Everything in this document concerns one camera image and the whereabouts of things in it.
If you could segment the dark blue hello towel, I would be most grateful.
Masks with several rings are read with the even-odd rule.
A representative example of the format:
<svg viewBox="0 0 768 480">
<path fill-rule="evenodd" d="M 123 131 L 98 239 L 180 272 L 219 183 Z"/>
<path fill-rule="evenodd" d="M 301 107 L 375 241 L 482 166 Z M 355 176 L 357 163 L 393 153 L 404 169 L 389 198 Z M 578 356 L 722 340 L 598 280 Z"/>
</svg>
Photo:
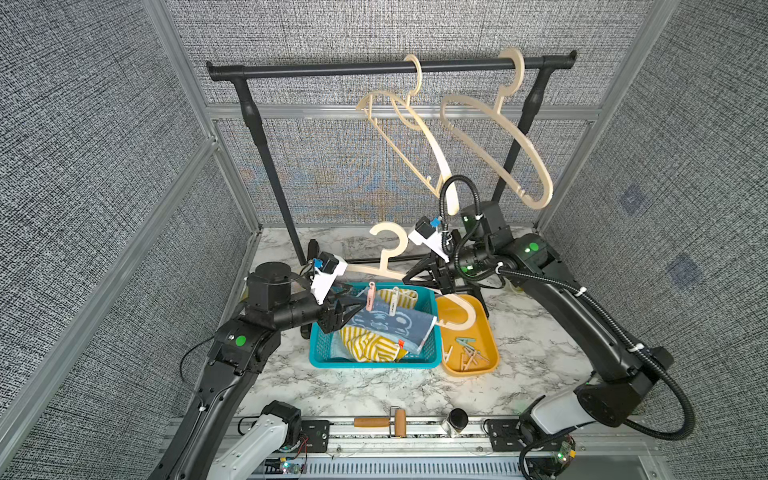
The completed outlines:
<svg viewBox="0 0 768 480">
<path fill-rule="evenodd" d="M 434 294 L 429 290 L 399 288 L 397 313 L 390 316 L 391 289 L 379 291 L 373 310 L 368 312 L 363 308 L 347 326 L 373 332 L 393 341 L 408 353 L 418 354 L 437 325 Z"/>
</svg>

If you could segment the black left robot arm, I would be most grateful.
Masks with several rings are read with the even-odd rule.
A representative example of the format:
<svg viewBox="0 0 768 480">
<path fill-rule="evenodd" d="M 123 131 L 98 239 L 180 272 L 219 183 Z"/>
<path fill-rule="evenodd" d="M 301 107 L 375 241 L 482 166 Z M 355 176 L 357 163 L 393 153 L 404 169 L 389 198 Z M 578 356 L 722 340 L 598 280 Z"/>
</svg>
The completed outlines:
<svg viewBox="0 0 768 480">
<path fill-rule="evenodd" d="M 151 478 L 246 479 L 271 454 L 294 447 L 301 434 L 301 412 L 273 401 L 234 446 L 219 451 L 238 406 L 280 346 L 283 332 L 316 323 L 332 333 L 366 305 L 347 287 L 315 296 L 307 278 L 282 262 L 259 265 L 248 275 L 247 289 L 235 316 L 214 333 L 194 389 L 196 401 Z"/>
</svg>

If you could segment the small black lidded jar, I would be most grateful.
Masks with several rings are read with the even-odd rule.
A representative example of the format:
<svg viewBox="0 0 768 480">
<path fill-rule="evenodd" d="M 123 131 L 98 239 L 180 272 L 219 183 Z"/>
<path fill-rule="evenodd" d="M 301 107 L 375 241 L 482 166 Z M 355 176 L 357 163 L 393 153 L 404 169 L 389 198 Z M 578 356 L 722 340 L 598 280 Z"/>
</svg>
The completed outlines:
<svg viewBox="0 0 768 480">
<path fill-rule="evenodd" d="M 461 408 L 452 409 L 441 422 L 441 428 L 451 438 L 459 437 L 469 424 L 467 412 Z"/>
</svg>

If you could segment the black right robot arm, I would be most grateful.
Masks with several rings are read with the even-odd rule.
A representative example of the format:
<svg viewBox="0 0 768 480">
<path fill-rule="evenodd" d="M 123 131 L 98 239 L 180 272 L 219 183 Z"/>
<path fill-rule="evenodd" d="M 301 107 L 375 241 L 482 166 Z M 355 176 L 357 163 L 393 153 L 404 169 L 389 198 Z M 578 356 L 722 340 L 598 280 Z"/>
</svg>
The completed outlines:
<svg viewBox="0 0 768 480">
<path fill-rule="evenodd" d="M 646 347 L 622 327 L 575 280 L 559 254 L 539 235 L 515 236 L 497 203 L 482 201 L 459 213 L 466 232 L 443 233 L 437 221 L 417 221 L 416 236 L 445 239 L 449 252 L 429 252 L 404 281 L 443 294 L 476 294 L 484 280 L 497 276 L 536 300 L 572 337 L 587 356 L 592 372 L 582 384 L 535 401 L 520 417 L 534 435 L 599 423 L 627 425 L 649 436 L 654 431 L 631 421 L 634 410 L 658 382 L 677 396 L 684 415 L 691 405 L 667 370 L 674 359 L 662 347 Z"/>
</svg>

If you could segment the teal plastic basket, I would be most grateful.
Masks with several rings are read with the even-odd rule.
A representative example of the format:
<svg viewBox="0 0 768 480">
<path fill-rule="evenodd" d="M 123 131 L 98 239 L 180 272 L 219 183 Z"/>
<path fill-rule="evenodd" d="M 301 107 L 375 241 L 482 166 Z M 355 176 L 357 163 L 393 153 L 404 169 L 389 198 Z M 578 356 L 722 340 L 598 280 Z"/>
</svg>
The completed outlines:
<svg viewBox="0 0 768 480">
<path fill-rule="evenodd" d="M 423 287 L 405 286 L 396 283 L 379 283 L 376 291 L 394 287 L 428 290 Z M 408 354 L 396 363 L 360 363 L 344 348 L 340 331 L 325 334 L 315 327 L 310 339 L 310 363 L 322 369 L 432 369 L 441 362 L 442 340 L 440 327 L 436 325 L 431 337 L 418 354 Z"/>
</svg>

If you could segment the mint green clothespin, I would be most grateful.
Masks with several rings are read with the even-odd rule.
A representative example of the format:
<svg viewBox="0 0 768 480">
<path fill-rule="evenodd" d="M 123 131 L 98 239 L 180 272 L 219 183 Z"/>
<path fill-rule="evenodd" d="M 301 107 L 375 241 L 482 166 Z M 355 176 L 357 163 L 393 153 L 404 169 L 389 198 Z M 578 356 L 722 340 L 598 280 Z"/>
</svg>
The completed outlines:
<svg viewBox="0 0 768 480">
<path fill-rule="evenodd" d="M 469 349 L 475 349 L 474 343 L 476 340 L 474 338 L 469 337 L 457 337 L 455 341 L 462 345 L 463 347 L 469 348 Z"/>
</svg>

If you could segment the pink clothespin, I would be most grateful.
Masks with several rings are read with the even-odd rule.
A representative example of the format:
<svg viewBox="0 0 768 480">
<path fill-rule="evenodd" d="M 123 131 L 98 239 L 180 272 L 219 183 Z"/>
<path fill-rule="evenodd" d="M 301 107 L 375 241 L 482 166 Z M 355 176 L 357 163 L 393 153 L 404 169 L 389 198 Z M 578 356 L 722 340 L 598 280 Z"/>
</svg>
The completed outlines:
<svg viewBox="0 0 768 480">
<path fill-rule="evenodd" d="M 477 350 L 465 347 L 464 351 L 466 353 L 466 356 L 468 357 L 467 361 L 469 363 L 477 363 L 477 362 L 480 362 L 480 361 L 488 362 L 488 359 L 486 357 L 484 357 L 482 354 L 480 354 Z"/>
</svg>

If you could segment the black clothes rack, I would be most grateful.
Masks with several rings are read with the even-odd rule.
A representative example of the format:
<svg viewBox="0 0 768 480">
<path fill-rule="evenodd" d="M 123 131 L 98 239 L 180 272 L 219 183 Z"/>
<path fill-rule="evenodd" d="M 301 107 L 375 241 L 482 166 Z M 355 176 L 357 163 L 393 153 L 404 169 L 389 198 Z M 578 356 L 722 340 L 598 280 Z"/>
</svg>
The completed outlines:
<svg viewBox="0 0 768 480">
<path fill-rule="evenodd" d="M 526 131 L 530 129 L 533 120 L 540 111 L 543 94 L 549 82 L 549 78 L 556 70 L 571 69 L 578 58 L 576 50 L 565 55 L 544 55 L 528 57 L 526 66 L 539 70 L 534 86 L 531 88 L 522 109 L 520 120 Z M 433 72 L 472 72 L 472 71 L 499 71 L 520 70 L 524 67 L 513 67 L 511 59 L 502 58 L 486 59 L 452 59 L 426 61 L 421 64 L 421 71 Z M 283 65 L 283 66 L 246 66 L 246 65 L 222 65 L 215 66 L 210 61 L 206 62 L 206 70 L 210 79 L 214 82 L 229 82 L 233 85 L 238 105 L 246 127 L 249 130 L 252 141 L 259 152 L 264 166 L 269 185 L 279 207 L 282 220 L 288 230 L 289 238 L 300 263 L 307 260 L 304 249 L 300 243 L 296 226 L 293 221 L 290 208 L 287 203 L 281 181 L 272 158 L 267 135 L 263 128 L 261 111 L 253 99 L 248 80 L 267 78 L 301 78 L 301 77 L 326 77 L 326 76 L 352 76 L 352 75 L 383 75 L 405 74 L 419 70 L 411 60 L 399 62 L 374 62 L 374 63 L 336 63 L 336 64 L 308 64 L 308 65 Z"/>
</svg>

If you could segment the white right arm base mount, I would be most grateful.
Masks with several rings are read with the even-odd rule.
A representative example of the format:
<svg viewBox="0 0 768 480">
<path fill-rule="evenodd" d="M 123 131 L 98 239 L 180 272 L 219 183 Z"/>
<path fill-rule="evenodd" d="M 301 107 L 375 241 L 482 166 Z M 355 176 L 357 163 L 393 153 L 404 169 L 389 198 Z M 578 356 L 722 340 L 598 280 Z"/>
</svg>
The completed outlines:
<svg viewBox="0 0 768 480">
<path fill-rule="evenodd" d="M 536 399 L 520 415 L 518 431 L 524 445 L 571 427 L 593 423 L 595 419 L 581 406 L 573 390 Z"/>
</svg>

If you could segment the salmon clothespin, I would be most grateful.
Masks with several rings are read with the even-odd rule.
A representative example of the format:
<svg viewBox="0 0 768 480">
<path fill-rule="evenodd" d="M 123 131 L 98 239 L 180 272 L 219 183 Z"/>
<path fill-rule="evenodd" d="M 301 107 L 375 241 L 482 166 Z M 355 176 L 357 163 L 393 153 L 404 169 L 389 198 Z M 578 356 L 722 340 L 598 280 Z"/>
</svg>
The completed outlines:
<svg viewBox="0 0 768 480">
<path fill-rule="evenodd" d="M 368 283 L 368 289 L 367 289 L 367 296 L 366 296 L 366 306 L 365 310 L 368 312 L 371 312 L 373 310 L 375 300 L 376 300 L 376 284 L 371 281 Z"/>
</svg>

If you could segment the yellow plastic tray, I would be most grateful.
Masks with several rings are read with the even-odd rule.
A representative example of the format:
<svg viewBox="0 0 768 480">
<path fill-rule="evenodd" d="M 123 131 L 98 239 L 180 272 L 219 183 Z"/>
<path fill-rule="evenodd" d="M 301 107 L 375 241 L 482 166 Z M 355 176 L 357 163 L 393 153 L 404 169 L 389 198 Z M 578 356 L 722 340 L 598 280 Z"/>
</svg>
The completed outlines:
<svg viewBox="0 0 768 480">
<path fill-rule="evenodd" d="M 442 340 L 442 352 L 447 351 L 453 345 L 453 353 L 447 364 L 441 363 L 444 371 L 454 377 L 469 377 L 493 372 L 499 365 L 500 355 L 496 341 L 482 303 L 471 295 L 460 295 L 460 298 L 468 303 L 475 311 L 474 323 L 464 328 L 469 319 L 469 313 L 455 302 L 439 297 L 437 299 L 438 319 Z M 462 355 L 465 353 L 462 345 L 458 344 L 457 337 L 474 338 L 474 350 L 488 359 L 488 362 L 472 363 L 466 371 L 461 370 Z"/>
</svg>

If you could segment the yellow striped towel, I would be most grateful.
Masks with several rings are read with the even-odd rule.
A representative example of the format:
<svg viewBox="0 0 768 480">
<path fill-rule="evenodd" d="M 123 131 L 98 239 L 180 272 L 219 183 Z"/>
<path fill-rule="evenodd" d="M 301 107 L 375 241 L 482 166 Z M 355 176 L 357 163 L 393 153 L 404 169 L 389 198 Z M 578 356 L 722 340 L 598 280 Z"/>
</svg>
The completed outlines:
<svg viewBox="0 0 768 480">
<path fill-rule="evenodd" d="M 343 327 L 340 331 L 344 348 L 360 363 L 396 363 L 408 354 L 393 341 L 357 327 Z"/>
</svg>

